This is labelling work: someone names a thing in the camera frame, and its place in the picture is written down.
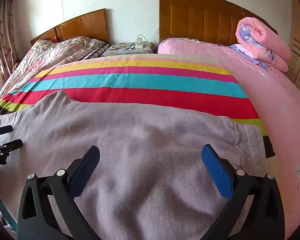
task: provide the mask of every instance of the rainbow striped blanket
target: rainbow striped blanket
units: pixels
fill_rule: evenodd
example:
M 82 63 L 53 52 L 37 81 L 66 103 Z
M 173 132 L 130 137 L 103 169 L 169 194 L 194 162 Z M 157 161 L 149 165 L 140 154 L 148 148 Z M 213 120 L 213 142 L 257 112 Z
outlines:
M 181 55 L 121 55 L 84 60 L 40 72 L 0 99 L 0 114 L 20 111 L 58 90 L 80 102 L 172 106 L 262 122 L 231 73 L 217 60 Z

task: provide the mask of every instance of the wooden headboard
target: wooden headboard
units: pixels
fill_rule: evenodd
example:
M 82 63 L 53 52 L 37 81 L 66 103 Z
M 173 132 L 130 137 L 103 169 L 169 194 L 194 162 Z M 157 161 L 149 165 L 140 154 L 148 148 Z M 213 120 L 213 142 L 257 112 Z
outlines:
M 86 13 L 68 20 L 30 41 L 31 45 L 37 40 L 65 41 L 74 37 L 85 36 L 104 42 L 109 42 L 109 34 L 106 25 L 106 9 Z
M 225 0 L 160 0 L 160 42 L 170 37 L 230 46 L 237 43 L 239 20 L 255 17 L 273 29 L 264 19 Z

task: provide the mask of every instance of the nightstand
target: nightstand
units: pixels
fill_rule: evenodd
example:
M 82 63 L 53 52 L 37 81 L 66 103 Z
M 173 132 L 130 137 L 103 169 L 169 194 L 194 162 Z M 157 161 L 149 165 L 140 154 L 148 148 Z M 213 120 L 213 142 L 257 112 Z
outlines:
M 152 43 L 147 41 L 143 42 L 142 49 L 136 49 L 134 42 L 123 42 L 120 44 L 114 44 L 107 49 L 101 57 L 116 56 L 116 55 L 128 55 L 128 54 L 153 54 L 151 49 Z

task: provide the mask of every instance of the metal screw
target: metal screw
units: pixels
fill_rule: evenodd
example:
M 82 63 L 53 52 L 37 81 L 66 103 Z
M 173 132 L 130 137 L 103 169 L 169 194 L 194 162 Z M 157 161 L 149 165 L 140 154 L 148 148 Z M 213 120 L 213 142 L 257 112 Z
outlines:
M 57 171 L 58 176 L 63 176 L 65 173 L 66 173 L 66 171 L 63 169 Z
M 33 179 L 33 178 L 34 178 L 34 174 L 33 173 L 31 173 L 31 174 L 28 175 L 28 179 Z
M 269 179 L 274 179 L 274 175 L 272 175 L 271 173 L 268 173 L 268 178 Z
M 239 169 L 239 170 L 237 170 L 237 174 L 238 174 L 239 176 L 244 176 L 246 173 L 245 173 L 244 170 Z

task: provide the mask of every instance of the pink stripe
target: pink stripe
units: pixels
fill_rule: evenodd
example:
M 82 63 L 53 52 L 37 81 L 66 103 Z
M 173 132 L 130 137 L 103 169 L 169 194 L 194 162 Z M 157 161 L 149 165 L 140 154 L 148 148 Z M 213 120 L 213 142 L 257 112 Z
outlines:
M 134 73 L 134 74 L 161 74 L 161 75 L 172 75 L 172 76 L 184 76 L 184 77 L 197 77 L 211 80 L 218 80 L 224 82 L 238 83 L 235 78 L 231 75 L 221 75 L 217 73 L 210 73 L 204 71 L 196 71 L 189 69 L 179 68 L 164 68 L 164 67 L 106 67 L 106 68 L 90 68 L 72 70 L 62 73 L 56 73 L 52 75 L 46 75 L 43 77 L 33 78 L 30 82 L 37 82 L 39 80 L 51 80 L 63 77 L 72 76 L 84 76 L 84 75 L 95 75 L 95 74 L 111 74 L 111 73 Z

